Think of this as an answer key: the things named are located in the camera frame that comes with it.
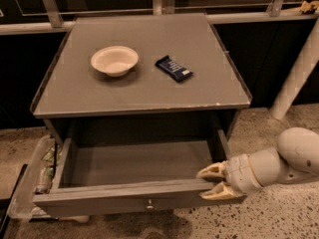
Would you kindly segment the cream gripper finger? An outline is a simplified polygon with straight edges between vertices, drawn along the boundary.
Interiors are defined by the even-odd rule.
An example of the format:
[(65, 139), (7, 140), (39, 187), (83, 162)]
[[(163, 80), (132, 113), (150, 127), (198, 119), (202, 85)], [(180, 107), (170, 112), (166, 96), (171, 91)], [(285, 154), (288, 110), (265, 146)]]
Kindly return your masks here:
[(235, 191), (230, 185), (228, 185), (224, 181), (217, 183), (210, 190), (200, 193), (200, 197), (205, 200), (227, 200), (241, 196), (241, 192)]
[(227, 166), (227, 161), (223, 162), (216, 162), (213, 163), (202, 170), (200, 170), (196, 177), (202, 179), (209, 179), (209, 178), (225, 178), (225, 169)]

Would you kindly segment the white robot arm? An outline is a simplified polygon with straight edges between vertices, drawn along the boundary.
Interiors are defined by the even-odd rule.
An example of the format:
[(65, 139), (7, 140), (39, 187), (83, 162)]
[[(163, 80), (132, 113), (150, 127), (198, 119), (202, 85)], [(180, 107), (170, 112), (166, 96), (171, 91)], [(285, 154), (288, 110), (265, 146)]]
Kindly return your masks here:
[[(275, 119), (283, 119), (317, 65), (318, 36), (319, 21), (315, 23), (270, 109)], [(237, 198), (276, 183), (316, 181), (319, 178), (319, 134), (303, 127), (289, 128), (278, 137), (276, 146), (214, 163), (196, 176), (220, 180), (200, 194), (205, 200)]]

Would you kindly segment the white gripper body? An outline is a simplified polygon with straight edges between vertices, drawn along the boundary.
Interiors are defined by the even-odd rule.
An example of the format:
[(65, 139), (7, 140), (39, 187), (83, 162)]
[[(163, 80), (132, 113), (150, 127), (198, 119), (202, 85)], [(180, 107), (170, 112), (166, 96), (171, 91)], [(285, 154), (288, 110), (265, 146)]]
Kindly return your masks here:
[(226, 181), (231, 188), (242, 194), (251, 194), (262, 189), (254, 175), (247, 154), (232, 157), (226, 165)]

